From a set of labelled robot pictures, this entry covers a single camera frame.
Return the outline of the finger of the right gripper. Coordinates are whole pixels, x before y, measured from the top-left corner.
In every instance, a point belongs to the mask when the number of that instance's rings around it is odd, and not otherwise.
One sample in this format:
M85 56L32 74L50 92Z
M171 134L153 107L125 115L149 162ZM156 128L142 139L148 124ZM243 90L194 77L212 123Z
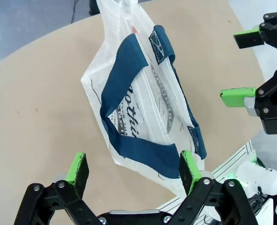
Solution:
M277 70L259 88L222 90L220 97L227 107L244 107L250 116L259 117L265 133L277 134Z
M277 48L277 12L267 13L263 19L264 21L257 28L234 35L240 49L263 44Z

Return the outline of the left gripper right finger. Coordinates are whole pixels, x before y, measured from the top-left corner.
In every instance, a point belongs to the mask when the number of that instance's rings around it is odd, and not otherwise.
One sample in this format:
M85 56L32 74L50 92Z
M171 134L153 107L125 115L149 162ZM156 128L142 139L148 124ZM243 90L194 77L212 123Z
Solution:
M180 204L170 225L192 225L205 206L216 209L222 225L257 225L242 185L237 179L219 183L202 177L188 150L180 153L179 173L187 197Z

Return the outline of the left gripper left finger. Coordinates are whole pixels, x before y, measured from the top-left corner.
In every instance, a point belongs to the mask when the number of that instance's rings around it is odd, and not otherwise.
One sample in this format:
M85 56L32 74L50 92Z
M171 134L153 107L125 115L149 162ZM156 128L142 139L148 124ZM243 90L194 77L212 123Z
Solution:
M77 153L66 179L48 187L30 184L24 194L15 225L48 225L55 211L65 210L76 225L104 225L106 219L96 216L83 201L89 175L85 153Z

